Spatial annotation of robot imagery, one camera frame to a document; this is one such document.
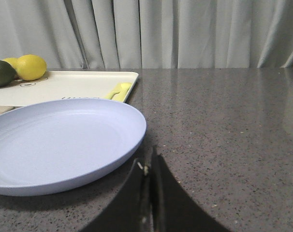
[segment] quartz countertop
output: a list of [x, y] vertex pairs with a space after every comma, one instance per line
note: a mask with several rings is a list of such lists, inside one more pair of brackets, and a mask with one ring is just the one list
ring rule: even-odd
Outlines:
[[293, 232], [293, 68], [117, 71], [139, 73], [127, 103], [146, 118], [142, 145], [80, 188], [0, 195], [0, 232], [78, 231], [153, 145], [190, 197], [231, 231]]

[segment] gray speckled countertop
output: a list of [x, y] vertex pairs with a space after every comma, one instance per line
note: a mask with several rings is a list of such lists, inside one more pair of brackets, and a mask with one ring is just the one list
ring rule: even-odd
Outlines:
[[131, 71], [140, 78], [127, 103], [148, 123], [134, 156], [67, 192], [0, 195], [0, 232], [78, 231], [154, 144], [180, 185], [228, 229], [293, 232], [293, 68]]

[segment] lemon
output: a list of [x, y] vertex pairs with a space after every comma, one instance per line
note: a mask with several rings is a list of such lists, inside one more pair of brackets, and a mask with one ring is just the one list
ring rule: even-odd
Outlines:
[[15, 58], [15, 57], [9, 57], [9, 58], [3, 59], [3, 61], [8, 62], [9, 64], [11, 64], [11, 66], [14, 69], [16, 69], [16, 61], [17, 61], [17, 58]]
[[0, 87], [4, 87], [15, 78], [15, 69], [6, 61], [0, 60]]
[[26, 81], [36, 80], [46, 71], [45, 60], [37, 55], [28, 54], [21, 56], [16, 61], [17, 75]]

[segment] curtain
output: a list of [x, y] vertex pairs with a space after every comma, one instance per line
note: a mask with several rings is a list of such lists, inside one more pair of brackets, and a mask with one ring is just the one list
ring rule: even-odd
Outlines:
[[0, 0], [0, 59], [49, 68], [293, 66], [293, 0]]

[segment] black object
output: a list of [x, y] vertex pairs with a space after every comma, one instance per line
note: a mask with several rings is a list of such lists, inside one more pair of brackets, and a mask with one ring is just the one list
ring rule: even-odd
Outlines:
[[151, 167], [134, 160], [116, 197], [80, 232], [230, 232], [182, 189], [153, 147]]

